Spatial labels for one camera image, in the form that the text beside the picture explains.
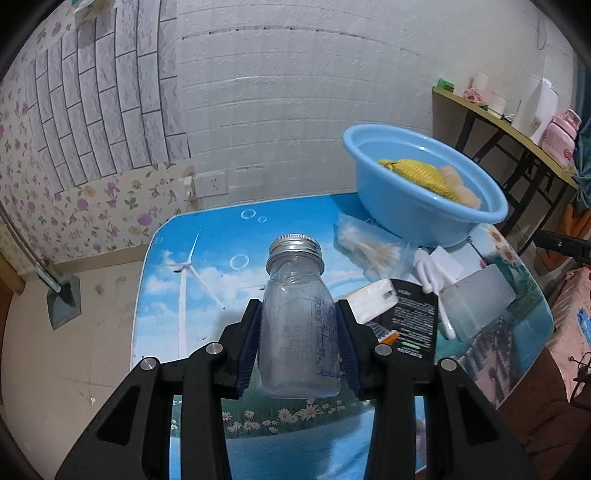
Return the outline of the frosted plastic box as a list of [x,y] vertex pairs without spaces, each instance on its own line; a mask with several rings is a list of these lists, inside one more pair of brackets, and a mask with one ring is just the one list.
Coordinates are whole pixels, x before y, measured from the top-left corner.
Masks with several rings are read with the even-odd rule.
[[467,341],[497,320],[516,293],[492,264],[446,287],[440,299],[457,336]]

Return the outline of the white tissue pack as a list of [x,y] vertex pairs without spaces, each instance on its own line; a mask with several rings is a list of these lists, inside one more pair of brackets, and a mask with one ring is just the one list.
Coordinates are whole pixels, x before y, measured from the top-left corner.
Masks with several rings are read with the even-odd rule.
[[344,297],[358,324],[367,324],[391,310],[399,302],[391,279],[382,279]]

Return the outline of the yellow mesh bag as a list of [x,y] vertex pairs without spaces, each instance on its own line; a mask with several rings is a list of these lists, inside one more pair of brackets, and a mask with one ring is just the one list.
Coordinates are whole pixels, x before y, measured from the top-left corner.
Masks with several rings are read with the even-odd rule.
[[460,197],[444,175],[434,166],[413,159],[378,161],[384,168],[448,200],[459,202]]

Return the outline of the clear glass bottle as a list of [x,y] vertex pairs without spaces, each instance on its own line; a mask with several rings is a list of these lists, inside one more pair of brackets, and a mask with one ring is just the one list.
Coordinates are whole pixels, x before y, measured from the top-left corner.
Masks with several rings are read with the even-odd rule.
[[271,243],[257,352],[267,397],[322,399],[341,390],[337,314],[324,271],[314,238],[287,234]]

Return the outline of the white paper cup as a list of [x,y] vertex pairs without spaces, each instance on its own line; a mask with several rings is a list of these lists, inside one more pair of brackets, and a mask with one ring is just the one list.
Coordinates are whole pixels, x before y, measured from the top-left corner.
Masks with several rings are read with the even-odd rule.
[[488,111],[497,118],[502,118],[508,100],[498,92],[492,92],[488,102]]

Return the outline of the wooden side table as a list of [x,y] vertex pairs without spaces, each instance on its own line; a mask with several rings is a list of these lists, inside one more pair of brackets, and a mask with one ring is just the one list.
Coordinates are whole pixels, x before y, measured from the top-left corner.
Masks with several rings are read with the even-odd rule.
[[569,193],[573,176],[508,122],[443,88],[432,89],[433,136],[485,169],[503,191],[509,214],[499,224],[523,254]]

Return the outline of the blue curtain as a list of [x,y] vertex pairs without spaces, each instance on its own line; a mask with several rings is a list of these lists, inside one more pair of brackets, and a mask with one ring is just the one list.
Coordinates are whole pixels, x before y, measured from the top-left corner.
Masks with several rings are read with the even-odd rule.
[[577,169],[575,181],[579,188],[576,192],[576,211],[583,212],[590,209],[590,147],[591,147],[591,119],[590,119],[590,68],[580,59],[577,60],[577,91],[575,111],[582,123],[578,130],[574,164]]

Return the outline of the wall power socket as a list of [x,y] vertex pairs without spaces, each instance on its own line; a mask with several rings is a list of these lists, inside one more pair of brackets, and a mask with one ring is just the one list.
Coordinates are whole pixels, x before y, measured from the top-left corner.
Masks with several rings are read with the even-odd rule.
[[228,180],[223,170],[197,174],[193,178],[197,198],[221,196],[228,193]]

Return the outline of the green small box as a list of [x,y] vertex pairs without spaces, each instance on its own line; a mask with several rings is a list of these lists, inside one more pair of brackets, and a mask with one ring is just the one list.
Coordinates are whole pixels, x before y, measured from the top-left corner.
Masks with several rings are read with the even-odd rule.
[[455,85],[443,78],[440,78],[437,82],[437,87],[446,91],[453,93],[455,91]]

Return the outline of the grey dustpan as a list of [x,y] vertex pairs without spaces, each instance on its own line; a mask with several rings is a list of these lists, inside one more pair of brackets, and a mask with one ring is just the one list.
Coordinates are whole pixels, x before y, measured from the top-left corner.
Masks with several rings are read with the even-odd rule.
[[59,285],[59,293],[49,288],[46,295],[48,317],[53,330],[64,326],[82,313],[79,278],[73,274],[64,275]]

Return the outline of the beige plush toy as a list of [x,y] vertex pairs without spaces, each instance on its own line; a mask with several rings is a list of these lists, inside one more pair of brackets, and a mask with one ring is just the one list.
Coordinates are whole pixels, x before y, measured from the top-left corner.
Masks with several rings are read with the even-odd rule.
[[458,203],[476,210],[481,208],[481,199],[465,185],[456,168],[451,165],[445,165],[440,167],[439,171],[458,198]]

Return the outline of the black product package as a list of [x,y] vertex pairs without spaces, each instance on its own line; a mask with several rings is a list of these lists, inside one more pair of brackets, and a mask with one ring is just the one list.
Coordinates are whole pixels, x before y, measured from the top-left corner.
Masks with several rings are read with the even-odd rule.
[[368,325],[381,343],[394,350],[434,363],[437,343],[438,296],[420,285],[392,279],[398,302]]

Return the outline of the white kettle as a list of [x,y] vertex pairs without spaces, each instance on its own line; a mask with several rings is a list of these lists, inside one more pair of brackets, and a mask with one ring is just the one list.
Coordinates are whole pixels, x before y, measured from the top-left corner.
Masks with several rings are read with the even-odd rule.
[[539,145],[557,111],[559,94],[547,78],[530,75],[517,108],[512,126]]

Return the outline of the light blue plastic basin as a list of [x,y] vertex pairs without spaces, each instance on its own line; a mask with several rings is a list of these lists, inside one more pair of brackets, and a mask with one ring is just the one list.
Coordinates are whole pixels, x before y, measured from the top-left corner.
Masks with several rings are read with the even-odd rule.
[[[360,124],[342,134],[355,160],[356,190],[363,207],[384,228],[424,247],[463,243],[480,224],[498,224],[508,215],[504,193],[479,165],[429,136],[384,124]],[[419,160],[450,165],[481,200],[473,209],[431,192],[380,165],[381,160]]]

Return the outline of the cotton swab bag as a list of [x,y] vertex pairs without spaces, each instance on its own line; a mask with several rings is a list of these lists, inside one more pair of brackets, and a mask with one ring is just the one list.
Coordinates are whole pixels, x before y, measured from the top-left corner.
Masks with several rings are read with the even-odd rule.
[[343,213],[339,214],[335,243],[370,281],[405,278],[417,251],[417,246],[387,230]]

